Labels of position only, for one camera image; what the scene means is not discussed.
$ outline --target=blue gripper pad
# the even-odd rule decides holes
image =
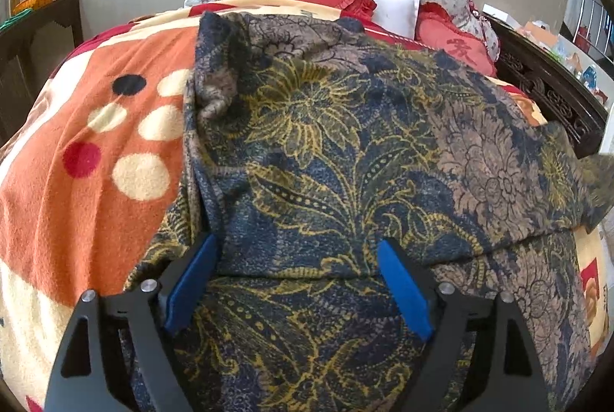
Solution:
[[[216,236],[210,234],[168,296],[164,329],[171,336],[190,324],[192,313],[216,268],[217,256]]]
[[[434,332],[429,318],[429,306],[387,240],[378,244],[378,262],[407,327],[424,342],[428,341]]]

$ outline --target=yellow plastic basket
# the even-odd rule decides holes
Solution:
[[[53,0],[23,0],[19,5],[16,5],[13,8],[13,15],[17,15],[19,12],[25,10],[26,8],[32,8],[32,10],[36,10],[38,8],[42,8],[45,5],[53,2]]]

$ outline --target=black dot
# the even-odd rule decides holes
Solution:
[[[145,88],[147,81],[139,74],[126,74],[113,81],[113,92],[116,95],[136,95]]]

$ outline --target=silver bolt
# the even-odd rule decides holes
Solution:
[[[89,303],[96,297],[96,291],[94,289],[88,289],[83,294],[81,294],[81,301],[84,303]]]
[[[450,294],[453,294],[454,291],[455,291],[454,286],[449,282],[441,282],[439,284],[439,292],[441,294],[445,294],[446,296],[449,296]]]
[[[153,279],[143,280],[140,283],[140,290],[143,292],[152,292],[155,291],[155,288],[158,287],[158,282]]]
[[[514,295],[511,292],[501,291],[499,295],[501,296],[501,301],[503,301],[504,303],[514,302]]]

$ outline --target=floral garment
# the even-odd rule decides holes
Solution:
[[[571,230],[611,207],[612,159],[577,160],[483,76],[350,18],[206,13],[195,53],[179,194],[127,288],[203,222],[219,237],[174,340],[202,410],[389,410],[423,345],[378,272],[385,236],[464,292],[513,292],[553,410],[575,397],[592,364]]]

